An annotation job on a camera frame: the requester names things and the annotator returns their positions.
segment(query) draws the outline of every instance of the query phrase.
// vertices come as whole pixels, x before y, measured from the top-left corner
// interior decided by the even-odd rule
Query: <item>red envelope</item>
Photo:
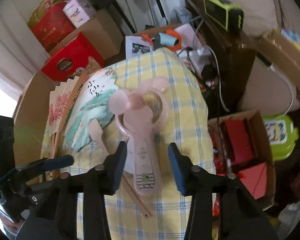
[[[249,169],[239,172],[240,180],[255,198],[261,198],[266,194],[267,186],[267,164],[261,163]]]

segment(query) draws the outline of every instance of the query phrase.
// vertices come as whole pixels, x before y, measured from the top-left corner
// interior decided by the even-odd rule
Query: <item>sticker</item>
[[[57,63],[57,69],[59,71],[67,71],[69,68],[72,67],[72,60],[69,58],[63,58]]]
[[[284,120],[270,120],[265,122],[265,127],[271,145],[284,144],[287,139],[287,126]]]
[[[135,155],[137,187],[140,189],[151,189],[155,185],[155,177],[149,150],[145,141],[140,142],[137,147],[138,151]]]

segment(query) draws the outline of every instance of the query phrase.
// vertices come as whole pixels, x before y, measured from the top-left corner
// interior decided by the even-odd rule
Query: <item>red gift box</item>
[[[41,71],[54,81],[64,82],[73,73],[84,71],[89,63],[89,57],[93,57],[101,67],[104,66],[105,60],[99,52],[82,33],[78,33],[47,60]]]
[[[75,30],[75,27],[63,12],[66,4],[66,2],[60,2],[50,7],[40,22],[31,29],[47,52]]]

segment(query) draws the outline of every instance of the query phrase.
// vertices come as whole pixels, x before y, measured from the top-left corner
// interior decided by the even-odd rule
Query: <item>light blue object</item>
[[[109,99],[115,91],[113,89],[106,90],[79,110],[75,121],[65,135],[67,144],[73,141],[72,148],[74,152],[79,151],[92,141],[88,130],[88,124],[91,120],[97,119],[101,128],[104,128],[111,121],[113,113],[109,109]]]
[[[178,43],[178,39],[176,37],[172,37],[165,33],[159,33],[160,42],[163,46],[173,47],[176,43]]]

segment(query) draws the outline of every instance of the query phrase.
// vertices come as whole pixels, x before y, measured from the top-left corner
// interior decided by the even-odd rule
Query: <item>green plastic box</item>
[[[299,138],[298,128],[293,125],[292,119],[286,114],[284,116],[263,116],[263,123],[274,161],[281,161],[292,153],[296,140]]]

